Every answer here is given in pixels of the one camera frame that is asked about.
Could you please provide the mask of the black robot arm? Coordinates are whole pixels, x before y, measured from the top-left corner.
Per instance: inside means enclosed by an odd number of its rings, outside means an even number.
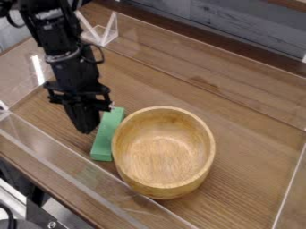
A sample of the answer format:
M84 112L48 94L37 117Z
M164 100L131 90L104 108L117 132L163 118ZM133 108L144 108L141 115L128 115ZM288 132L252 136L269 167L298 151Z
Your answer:
M54 80L42 84L48 99L62 106L74 129L88 134L98 125L98 113L112 108L109 88L98 82L96 44L81 39L82 28L68 0L0 0L0 18L25 27L44 51Z

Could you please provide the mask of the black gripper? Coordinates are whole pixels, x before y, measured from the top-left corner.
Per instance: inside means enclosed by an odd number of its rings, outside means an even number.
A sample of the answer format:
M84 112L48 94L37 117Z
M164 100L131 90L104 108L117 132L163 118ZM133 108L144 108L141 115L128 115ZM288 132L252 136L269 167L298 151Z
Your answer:
M97 66L92 50L74 50L60 55L45 55L54 80L44 84L49 101L60 104L81 133L89 133L98 125L98 111L109 112L112 101L109 87L98 82Z

